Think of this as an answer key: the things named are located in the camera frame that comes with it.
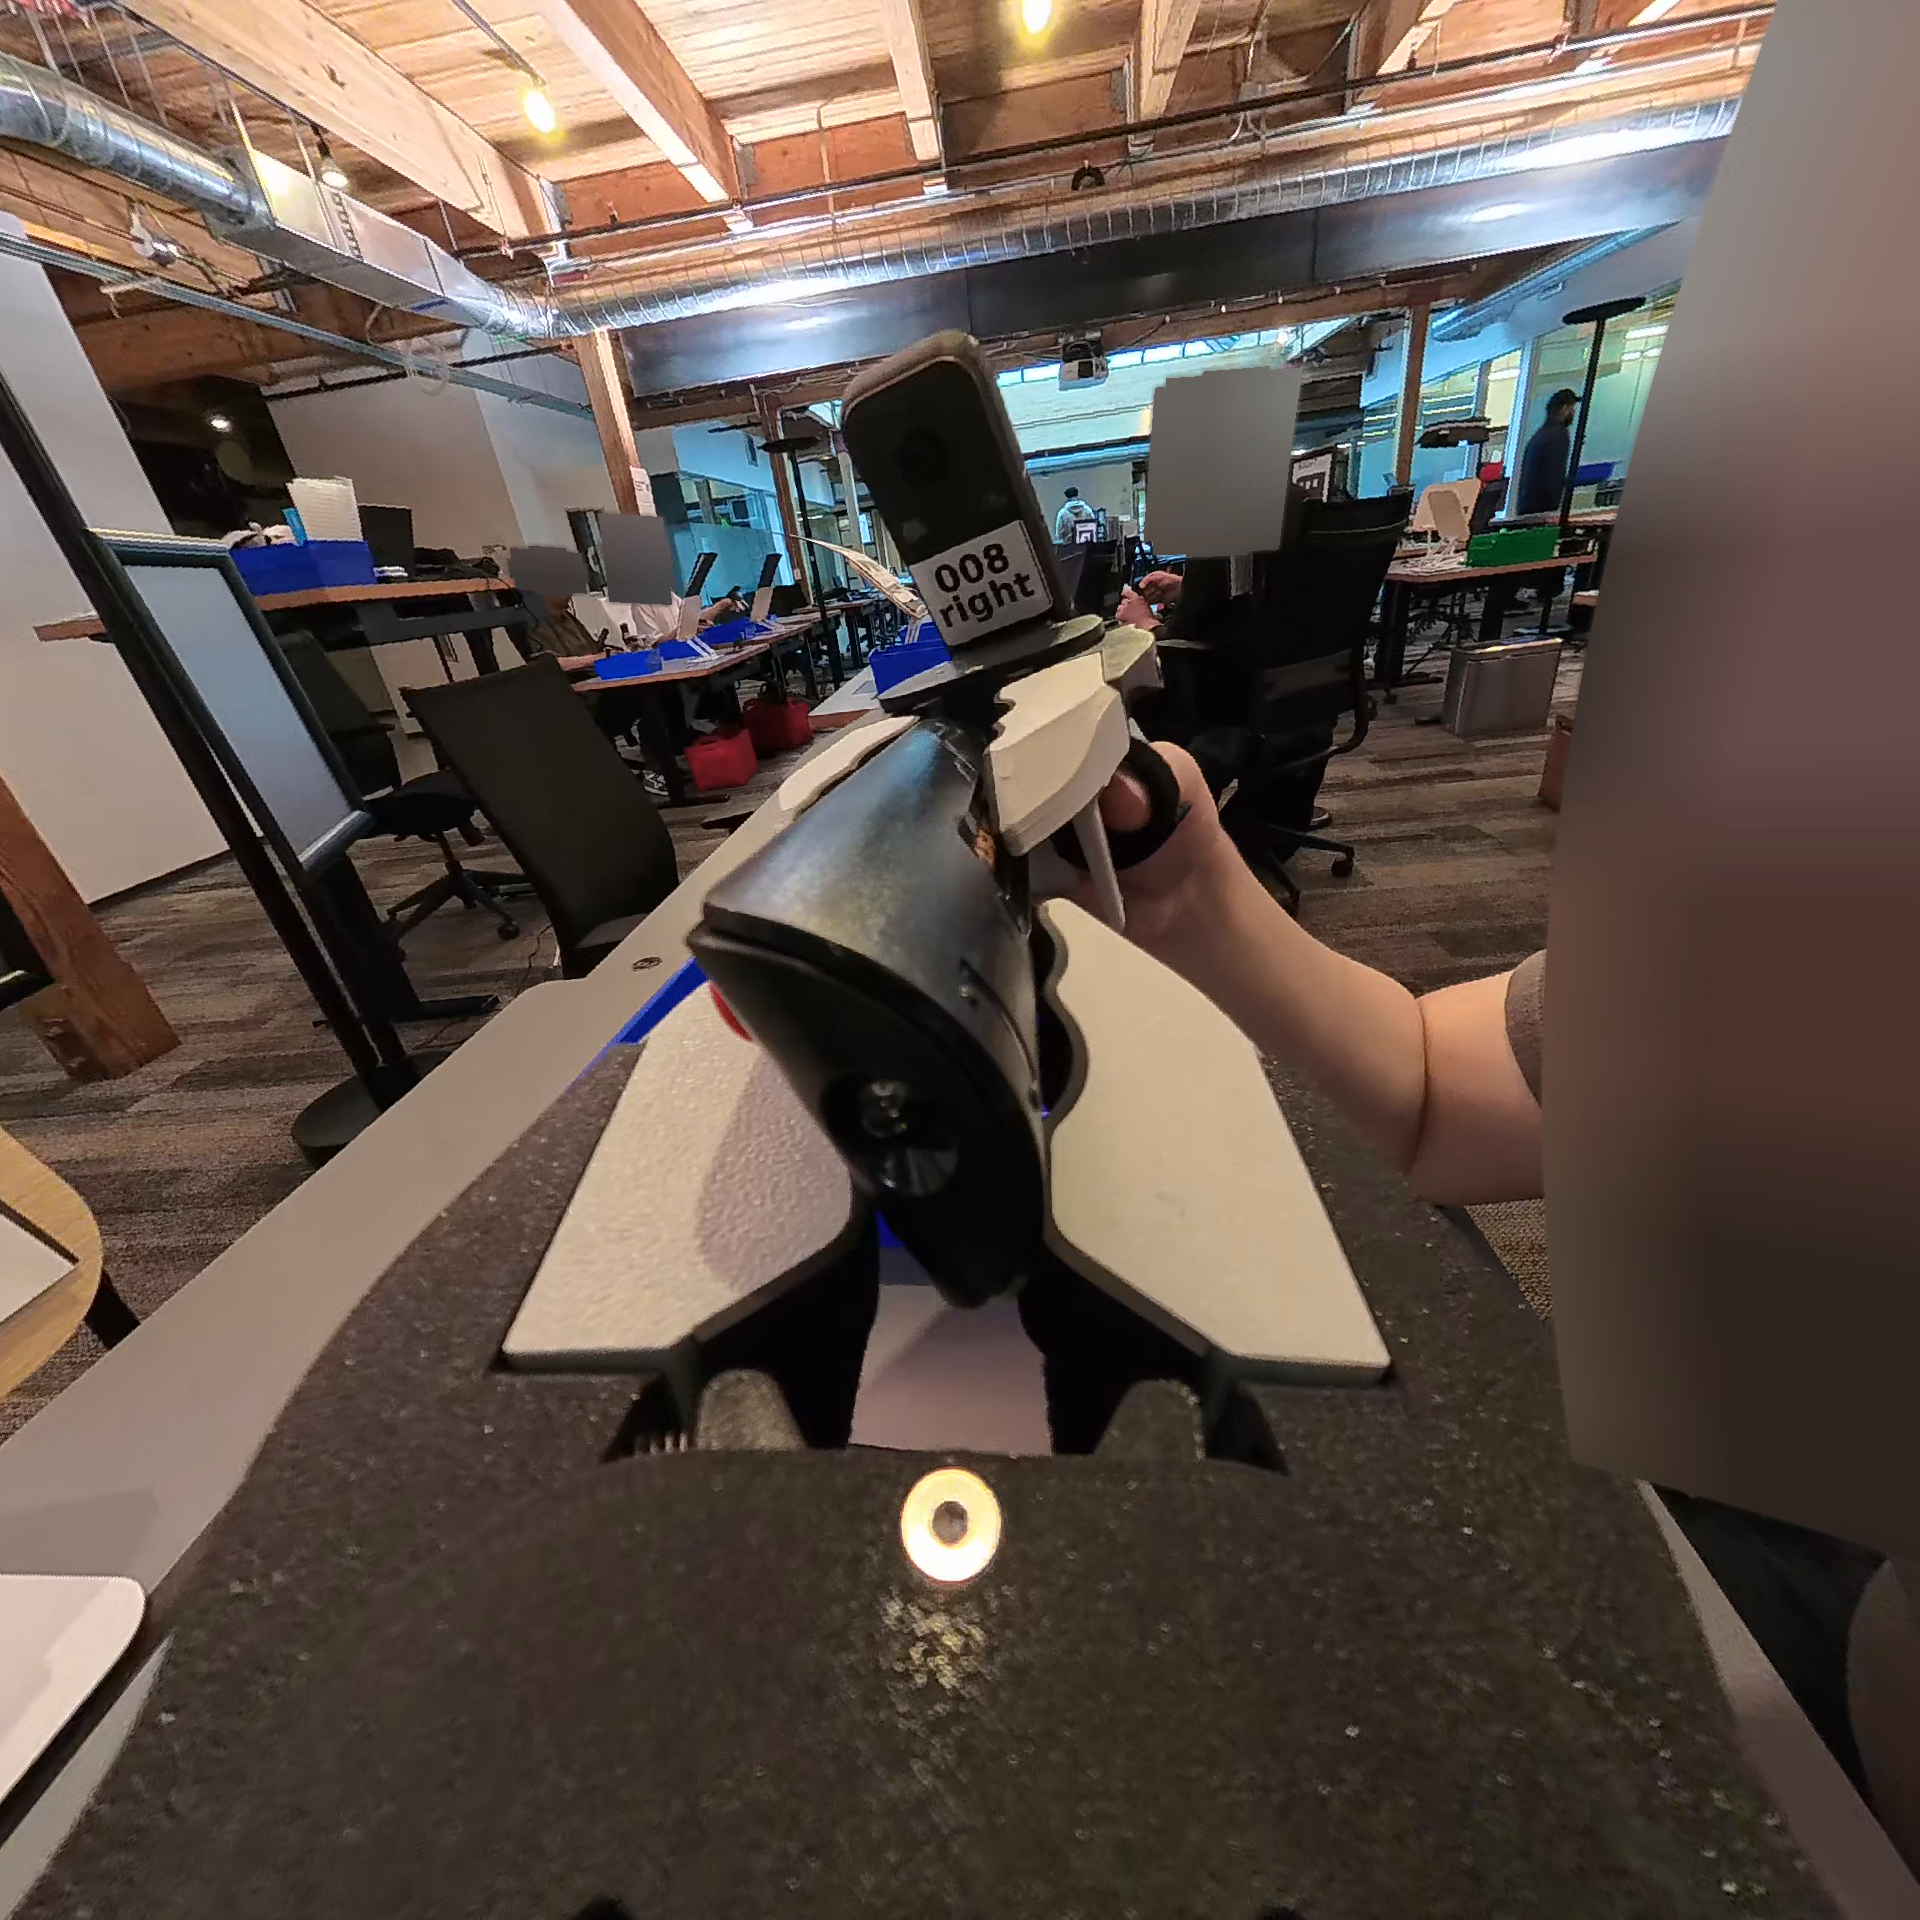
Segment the instruction sheet on stand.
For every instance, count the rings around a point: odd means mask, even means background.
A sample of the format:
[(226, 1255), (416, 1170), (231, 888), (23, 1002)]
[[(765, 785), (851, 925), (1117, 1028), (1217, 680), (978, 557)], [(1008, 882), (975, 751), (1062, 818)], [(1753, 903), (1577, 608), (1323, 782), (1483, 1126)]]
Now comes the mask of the instruction sheet on stand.
[[(3, 1138), (3, 1392), (39, 1374), (83, 1329), (136, 1328), (106, 1276), (83, 1197)], [(124, 1574), (3, 1574), (3, 1800), (13, 1801), (134, 1644), (149, 1599)]]

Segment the black pole stand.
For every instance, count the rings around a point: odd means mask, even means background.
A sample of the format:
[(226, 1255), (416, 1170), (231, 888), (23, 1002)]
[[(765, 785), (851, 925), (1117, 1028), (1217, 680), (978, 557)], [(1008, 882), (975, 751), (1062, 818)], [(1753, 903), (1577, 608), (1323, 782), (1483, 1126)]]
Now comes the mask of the black pole stand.
[(29, 500), (85, 587), (138, 691), (176, 750), (207, 812), (221, 827), (252, 894), (293, 957), (324, 1025), (343, 1046), (362, 1106), (391, 1107), (413, 1084), (413, 1070), (395, 1037), (372, 1037), (343, 985), (305, 909), (287, 883), (287, 863), (261, 834), (254, 792), (216, 751), (208, 724), (188, 710), (180, 671), (165, 660), (165, 636), (133, 587), (127, 566), (85, 525), (36, 426), (10, 385), (3, 387), (3, 443)]

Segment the silver air duct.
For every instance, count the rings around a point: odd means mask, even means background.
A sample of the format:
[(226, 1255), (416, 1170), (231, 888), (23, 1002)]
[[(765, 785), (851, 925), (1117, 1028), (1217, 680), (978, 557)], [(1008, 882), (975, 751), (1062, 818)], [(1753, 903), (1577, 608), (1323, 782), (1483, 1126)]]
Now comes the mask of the silver air duct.
[(996, 267), (1049, 254), (1158, 242), (1209, 227), (1492, 181), (1572, 186), (1579, 169), (1708, 145), (1734, 129), (1745, 84), (1685, 102), (1557, 113), (1538, 126), (1443, 127), (1357, 156), (1242, 143), (1237, 176), (1119, 183), (1017, 207), (1008, 183), (935, 199), (778, 219), (721, 244), (595, 259), (584, 279), (519, 291), (395, 217), (270, 156), (219, 156), (5, 54), (5, 138), (200, 214), (242, 249), (393, 310), (528, 341), (677, 324), (786, 300)]

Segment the person's right forearm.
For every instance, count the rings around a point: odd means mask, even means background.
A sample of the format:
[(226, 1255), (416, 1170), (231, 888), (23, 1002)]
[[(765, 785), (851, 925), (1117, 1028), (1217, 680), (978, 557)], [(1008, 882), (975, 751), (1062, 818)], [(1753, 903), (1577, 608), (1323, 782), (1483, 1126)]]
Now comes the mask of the person's right forearm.
[(1506, 1037), (1509, 971), (1417, 995), (1296, 925), (1266, 975), (1213, 1000), (1310, 1080), (1420, 1197), (1543, 1197), (1544, 1106)]

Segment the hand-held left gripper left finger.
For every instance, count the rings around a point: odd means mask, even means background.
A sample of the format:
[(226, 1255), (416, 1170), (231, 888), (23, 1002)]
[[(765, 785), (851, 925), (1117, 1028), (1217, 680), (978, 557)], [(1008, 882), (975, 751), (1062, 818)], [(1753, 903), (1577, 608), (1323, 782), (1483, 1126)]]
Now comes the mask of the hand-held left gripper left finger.
[(763, 1374), (841, 1450), (879, 1290), (875, 1207), (772, 1059), (642, 1049), (498, 1356), (655, 1377), (688, 1424), (710, 1382)]

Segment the person's right hand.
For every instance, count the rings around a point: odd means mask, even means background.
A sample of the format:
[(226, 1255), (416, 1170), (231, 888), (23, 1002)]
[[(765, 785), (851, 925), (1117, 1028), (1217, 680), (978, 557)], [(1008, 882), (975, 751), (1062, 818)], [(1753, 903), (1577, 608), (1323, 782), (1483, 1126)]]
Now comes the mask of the person's right hand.
[(1247, 866), (1199, 763), (1177, 743), (1131, 743), (1101, 794), (1110, 844), (1150, 824), (1150, 760), (1177, 782), (1185, 809), (1152, 856), (1119, 871), (1124, 931), (1192, 987), (1222, 1000), (1273, 971), (1301, 925)]

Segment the wooden background desk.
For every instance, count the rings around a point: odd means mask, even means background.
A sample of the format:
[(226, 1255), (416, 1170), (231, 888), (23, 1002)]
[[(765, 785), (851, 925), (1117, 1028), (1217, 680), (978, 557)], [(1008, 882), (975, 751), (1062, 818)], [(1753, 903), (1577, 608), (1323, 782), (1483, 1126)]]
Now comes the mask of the wooden background desk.
[[(481, 577), (442, 577), (442, 580), (409, 580), (409, 581), (389, 581), (372, 585), (332, 585), (332, 587), (306, 587), (306, 590), (285, 590), (269, 591), (256, 597), (256, 605), (262, 614), (269, 611), (305, 611), (313, 608), (364, 608), (364, 605), (397, 605), (397, 603), (419, 603), (427, 599), (444, 599), (459, 594), (468, 597), (481, 596), (490, 597), (495, 605), (501, 605), (506, 596), (516, 591), (516, 581), (512, 575), (481, 575)], [(39, 641), (71, 641), (71, 640), (104, 640), (106, 627), (96, 614), (83, 614), (75, 617), (64, 617), (56, 621), (44, 621), (32, 627)]]

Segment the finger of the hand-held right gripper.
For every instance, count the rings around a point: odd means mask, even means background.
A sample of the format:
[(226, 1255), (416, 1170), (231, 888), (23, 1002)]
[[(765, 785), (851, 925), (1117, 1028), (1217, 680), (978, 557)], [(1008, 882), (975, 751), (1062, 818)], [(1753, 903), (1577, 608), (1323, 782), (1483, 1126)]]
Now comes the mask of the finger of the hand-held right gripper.
[(1117, 625), (1001, 689), (984, 794), (1008, 853), (1030, 853), (1098, 799), (1131, 748), (1126, 694), (1160, 685), (1156, 636)]

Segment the silver trash can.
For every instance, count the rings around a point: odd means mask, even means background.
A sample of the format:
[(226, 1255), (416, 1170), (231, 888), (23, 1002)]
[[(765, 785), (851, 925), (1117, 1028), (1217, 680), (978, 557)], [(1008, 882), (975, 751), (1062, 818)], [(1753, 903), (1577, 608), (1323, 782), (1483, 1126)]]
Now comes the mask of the silver trash can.
[(1563, 658), (1558, 636), (1456, 645), (1444, 681), (1443, 726), (1460, 739), (1543, 733)]

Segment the black remote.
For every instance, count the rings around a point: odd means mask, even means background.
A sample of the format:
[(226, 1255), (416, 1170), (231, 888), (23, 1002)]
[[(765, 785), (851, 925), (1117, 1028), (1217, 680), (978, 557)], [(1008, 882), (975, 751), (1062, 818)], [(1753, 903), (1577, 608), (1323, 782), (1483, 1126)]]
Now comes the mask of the black remote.
[(956, 1305), (1047, 1263), (1075, 1077), (1052, 937), (987, 799), (988, 730), (925, 716), (706, 896), (691, 950)]

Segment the wooden pillar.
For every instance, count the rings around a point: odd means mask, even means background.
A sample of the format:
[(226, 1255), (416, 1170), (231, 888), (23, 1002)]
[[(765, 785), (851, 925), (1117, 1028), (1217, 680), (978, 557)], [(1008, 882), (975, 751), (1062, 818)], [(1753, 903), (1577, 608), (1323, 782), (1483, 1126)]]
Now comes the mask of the wooden pillar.
[(109, 940), (24, 805), (3, 785), (5, 1010), (81, 1081), (127, 1077), (180, 1036)]

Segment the black display panel stand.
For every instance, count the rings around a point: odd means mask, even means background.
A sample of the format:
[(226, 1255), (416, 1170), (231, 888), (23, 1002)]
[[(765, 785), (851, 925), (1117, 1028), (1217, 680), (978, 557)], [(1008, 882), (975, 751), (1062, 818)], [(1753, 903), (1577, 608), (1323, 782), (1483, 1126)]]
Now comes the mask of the black display panel stand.
[[(420, 1002), (393, 930), (354, 863), (375, 822), (267, 617), (214, 540), (96, 532), (124, 566), (162, 636), (162, 658), (184, 681), (188, 710), (252, 788), (258, 832), (287, 863), (287, 886), (372, 1040), (395, 1040), (413, 1085), (453, 1047), (413, 1047), (399, 1022), (461, 1022), (496, 1010), (490, 995)], [(294, 1140), (323, 1166), (380, 1113), (348, 1077), (294, 1119)]]

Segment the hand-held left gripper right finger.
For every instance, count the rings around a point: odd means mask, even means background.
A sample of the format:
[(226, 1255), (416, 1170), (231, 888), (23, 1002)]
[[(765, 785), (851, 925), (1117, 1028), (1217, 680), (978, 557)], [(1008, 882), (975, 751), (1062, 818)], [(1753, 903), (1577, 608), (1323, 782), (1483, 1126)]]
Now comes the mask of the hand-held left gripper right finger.
[(1047, 1118), (1037, 1348), (1050, 1439), (1089, 1453), (1140, 1382), (1240, 1452), (1255, 1389), (1377, 1389), (1385, 1336), (1252, 1040), (1069, 899), (1039, 908), (1069, 1075)]

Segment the black office chair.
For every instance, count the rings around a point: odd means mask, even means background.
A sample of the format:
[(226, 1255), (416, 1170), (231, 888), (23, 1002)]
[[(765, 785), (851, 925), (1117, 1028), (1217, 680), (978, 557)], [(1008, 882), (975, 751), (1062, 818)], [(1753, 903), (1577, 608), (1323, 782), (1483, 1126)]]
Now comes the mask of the black office chair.
[(405, 700), (547, 909), (564, 977), (595, 971), (680, 883), (660, 808), (558, 660)]
[(1355, 871), (1351, 844), (1312, 832), (1335, 756), (1371, 732), (1367, 644), (1386, 572), (1412, 516), (1408, 490), (1323, 500), (1290, 488), (1279, 549), (1260, 554), (1247, 609), (1209, 658), (1188, 739), (1220, 826), (1289, 914), (1299, 851), (1332, 853)]

